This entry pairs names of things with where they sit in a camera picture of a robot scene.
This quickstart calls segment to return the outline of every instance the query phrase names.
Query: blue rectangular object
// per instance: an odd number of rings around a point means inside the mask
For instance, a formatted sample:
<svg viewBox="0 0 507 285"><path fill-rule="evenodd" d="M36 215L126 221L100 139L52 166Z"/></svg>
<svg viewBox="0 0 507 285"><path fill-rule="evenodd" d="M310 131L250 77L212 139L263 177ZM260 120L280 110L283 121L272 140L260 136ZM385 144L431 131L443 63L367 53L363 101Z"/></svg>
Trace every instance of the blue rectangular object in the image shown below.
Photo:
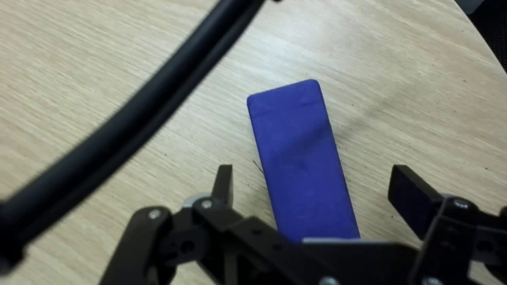
<svg viewBox="0 0 507 285"><path fill-rule="evenodd" d="M304 237L359 237L317 80L247 99L279 231Z"/></svg>

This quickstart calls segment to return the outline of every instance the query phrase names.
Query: wooden table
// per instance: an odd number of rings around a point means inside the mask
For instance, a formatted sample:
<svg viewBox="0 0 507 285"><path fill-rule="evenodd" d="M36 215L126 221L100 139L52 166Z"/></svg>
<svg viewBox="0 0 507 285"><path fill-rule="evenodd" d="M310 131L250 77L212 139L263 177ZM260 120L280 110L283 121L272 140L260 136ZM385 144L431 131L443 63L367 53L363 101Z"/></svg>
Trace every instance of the wooden table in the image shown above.
<svg viewBox="0 0 507 285"><path fill-rule="evenodd" d="M214 3L1 1L0 194L104 121ZM418 245L386 201L394 163L488 212L507 204L507 75L453 0L267 3L177 115L1 281L96 283L134 208L179 208L220 163L234 164L234 207L272 223L245 96L307 77L364 239ZM174 283L209 278L190 264Z"/></svg>

